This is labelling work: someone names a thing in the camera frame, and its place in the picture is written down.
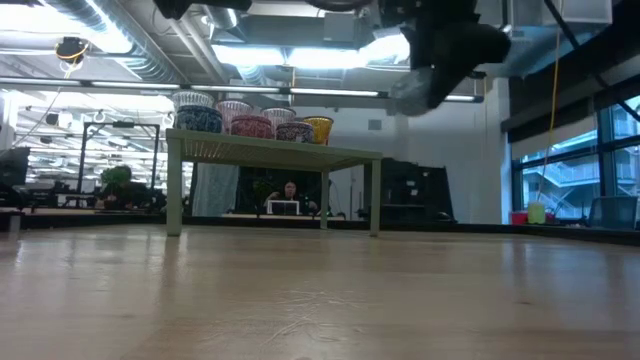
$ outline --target low table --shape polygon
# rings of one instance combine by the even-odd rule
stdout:
[[[327,229],[329,173],[371,164],[371,236],[380,230],[382,153],[200,131],[167,129],[167,235],[182,231],[182,162],[227,164],[322,173],[320,228]]]

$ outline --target person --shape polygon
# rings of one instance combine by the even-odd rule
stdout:
[[[272,192],[271,195],[269,195],[267,199],[264,201],[264,206],[267,207],[269,200],[300,201],[297,196],[297,190],[298,190],[298,187],[296,186],[296,183],[294,183],[293,181],[288,181],[284,185],[284,193],[280,194],[277,191]],[[309,210],[312,210],[312,211],[318,210],[318,205],[311,200],[309,200],[308,207],[309,207]]]
[[[100,201],[96,204],[97,208],[105,208],[108,210],[131,210],[141,208],[149,202],[149,193],[147,187],[141,183],[131,181],[131,168],[122,165],[117,168],[122,169],[126,174],[126,178],[119,184],[108,184],[99,196]]]

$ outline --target table leg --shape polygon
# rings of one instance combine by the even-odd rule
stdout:
[[[167,139],[167,236],[180,236],[182,231],[182,141]]]
[[[371,236],[378,236],[380,231],[380,177],[382,172],[380,160],[371,163]]]
[[[322,172],[322,200],[320,203],[320,228],[327,230],[327,212],[329,212],[329,171]]]

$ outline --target yellow basket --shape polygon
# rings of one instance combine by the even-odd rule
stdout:
[[[329,143],[329,133],[333,126],[333,119],[324,116],[309,116],[302,119],[302,122],[313,126],[313,142],[314,144]]]

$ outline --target white wall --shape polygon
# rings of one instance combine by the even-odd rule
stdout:
[[[418,118],[390,117],[376,109],[295,110],[299,116],[334,119],[330,146],[380,151],[396,160],[446,167],[454,216],[459,222],[508,223],[511,161],[506,135],[500,132],[500,122],[509,116],[506,79],[494,81],[486,104],[444,103]],[[382,120],[382,130],[367,130],[369,119]],[[341,207],[349,217],[348,194],[352,188],[355,211],[363,191],[363,169],[335,172],[331,179],[335,183],[331,189],[332,209]]]

